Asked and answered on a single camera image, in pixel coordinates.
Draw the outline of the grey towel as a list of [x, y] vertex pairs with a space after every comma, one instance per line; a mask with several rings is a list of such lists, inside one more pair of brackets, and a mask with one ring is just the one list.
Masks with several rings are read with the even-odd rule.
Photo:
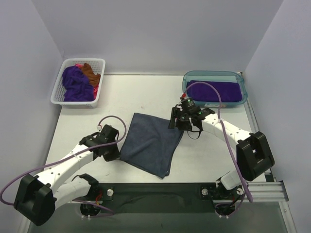
[[173, 154], [183, 132], [168, 129], [169, 121], [134, 113], [120, 160], [161, 179], [170, 174]]

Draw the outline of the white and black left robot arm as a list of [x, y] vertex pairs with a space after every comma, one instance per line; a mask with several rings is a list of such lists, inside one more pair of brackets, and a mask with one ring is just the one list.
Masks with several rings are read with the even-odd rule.
[[112, 161], [119, 157], [116, 139], [119, 131], [104, 125], [97, 133], [88, 135], [54, 167], [35, 176], [26, 174], [20, 181], [14, 208], [34, 225], [46, 223], [55, 210], [80, 197], [94, 197], [103, 193], [99, 182], [88, 174], [67, 180], [78, 170], [98, 157]]

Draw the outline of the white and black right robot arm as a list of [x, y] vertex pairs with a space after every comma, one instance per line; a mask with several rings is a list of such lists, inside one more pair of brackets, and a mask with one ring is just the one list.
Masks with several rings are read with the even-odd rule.
[[168, 128], [198, 133], [208, 132], [224, 141], [233, 154], [234, 170], [227, 172], [216, 181], [219, 192], [228, 192], [256, 179], [275, 165], [268, 140], [262, 132], [245, 131], [221, 119], [211, 109], [183, 109], [181, 105], [172, 108]]

